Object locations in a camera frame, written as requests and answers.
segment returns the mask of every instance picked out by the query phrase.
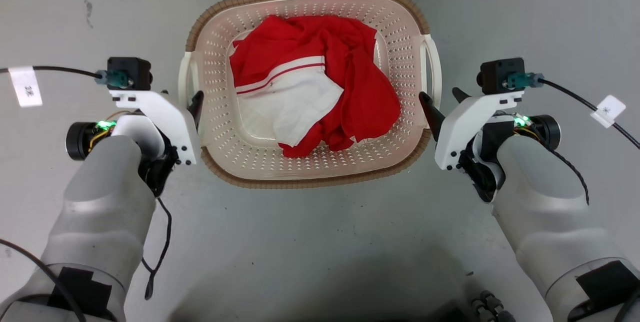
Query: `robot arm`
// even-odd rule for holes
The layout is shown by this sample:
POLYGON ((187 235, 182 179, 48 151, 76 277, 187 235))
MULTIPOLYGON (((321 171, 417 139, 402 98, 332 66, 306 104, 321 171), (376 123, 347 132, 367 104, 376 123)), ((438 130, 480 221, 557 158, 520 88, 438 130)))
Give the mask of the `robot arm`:
POLYGON ((640 273, 592 220, 581 179, 554 152, 557 122, 503 111, 522 100, 524 87, 539 87, 542 75, 525 74, 522 59, 480 69, 478 84, 487 95, 468 97, 455 88, 460 104, 446 118, 420 96, 437 140, 436 163, 467 174, 478 196, 492 204, 554 321, 613 321, 628 300, 626 321, 640 320, 640 273))
MULTIPOLYGON (((142 260, 156 197, 174 165, 195 164, 200 149, 195 118, 202 92, 185 109, 148 90, 148 62, 109 59, 110 65, 117 62, 130 84, 109 92, 118 107, 135 112, 108 124, 71 125, 67 152, 83 163, 64 191, 62 212, 41 257, 90 322, 126 320, 124 302, 142 260)), ((0 320, 77 320, 70 310, 51 279, 37 270, 0 304, 0 320)))

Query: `red and white garment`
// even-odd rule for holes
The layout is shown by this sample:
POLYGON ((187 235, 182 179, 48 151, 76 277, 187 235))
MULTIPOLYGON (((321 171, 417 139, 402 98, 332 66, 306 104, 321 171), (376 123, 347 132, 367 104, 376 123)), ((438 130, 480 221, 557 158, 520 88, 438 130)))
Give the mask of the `red and white garment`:
POLYGON ((265 19, 230 58, 238 97, 273 120, 287 157, 386 134, 400 102, 374 65, 375 29, 336 16, 265 19))

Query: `laundry basket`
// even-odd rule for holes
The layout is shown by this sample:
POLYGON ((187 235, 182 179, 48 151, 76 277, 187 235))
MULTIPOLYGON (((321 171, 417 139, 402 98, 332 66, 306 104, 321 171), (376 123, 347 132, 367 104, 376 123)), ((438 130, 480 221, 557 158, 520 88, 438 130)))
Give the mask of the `laundry basket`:
POLYGON ((192 27, 180 65, 178 93, 202 90, 202 160, 223 180, 245 188, 310 188, 390 176, 420 157, 430 140, 418 93, 440 105, 441 65, 429 26, 410 0, 225 0, 206 10, 192 27), (247 36, 268 15, 338 15, 377 29, 375 64, 389 77, 401 116, 386 135, 310 156, 286 158, 273 134, 243 111, 234 90, 229 56, 233 41, 247 36))

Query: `white basket handle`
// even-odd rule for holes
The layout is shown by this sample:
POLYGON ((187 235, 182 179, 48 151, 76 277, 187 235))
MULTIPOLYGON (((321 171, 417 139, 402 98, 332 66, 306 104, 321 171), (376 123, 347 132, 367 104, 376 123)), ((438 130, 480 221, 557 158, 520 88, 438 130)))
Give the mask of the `white basket handle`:
POLYGON ((192 52, 187 51, 184 53, 182 62, 180 62, 180 72, 178 73, 178 103, 183 107, 188 107, 190 103, 189 88, 187 87, 187 79, 189 77, 191 77, 193 83, 192 92, 199 91, 198 64, 192 57, 192 52))
POLYGON ((422 63, 420 67, 420 78, 422 79, 422 91, 429 94, 436 108, 440 108, 442 100, 442 68, 440 65, 440 56, 438 55, 438 49, 431 34, 423 35, 422 37, 423 42, 420 45, 420 62, 422 63), (431 67, 431 91, 428 91, 427 58, 429 58, 429 65, 431 67))

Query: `concrete floor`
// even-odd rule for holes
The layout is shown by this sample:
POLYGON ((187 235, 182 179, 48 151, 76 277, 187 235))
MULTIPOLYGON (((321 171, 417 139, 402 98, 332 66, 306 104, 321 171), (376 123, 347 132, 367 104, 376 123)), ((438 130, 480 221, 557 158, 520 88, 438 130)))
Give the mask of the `concrete floor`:
MULTIPOLYGON (((219 0, 0 0, 0 65, 102 69, 109 56, 153 64, 154 90, 176 95, 186 37, 219 0)), ((640 135, 640 0, 414 0, 431 26, 451 87, 479 93, 484 61, 524 56, 598 103, 627 104, 619 122, 640 135)), ((78 169, 64 147, 78 120, 115 109, 90 79, 39 73, 44 106, 20 109, 0 81, 0 236, 41 253, 78 169)), ((637 152, 596 124, 580 104, 548 88, 526 94, 525 113, 562 124, 559 151, 580 169, 591 208, 631 261, 640 265, 637 152)), ((467 285, 492 290, 520 321, 551 316, 466 177, 437 169, 431 144, 400 175, 302 191, 243 190, 204 165, 178 169, 163 195, 173 240, 144 301, 147 273, 135 274, 125 306, 130 321, 258 321, 422 316, 460 299, 467 285)), ((145 245, 153 264, 166 217, 155 213, 145 245)), ((0 299, 34 270, 0 253, 0 299)))

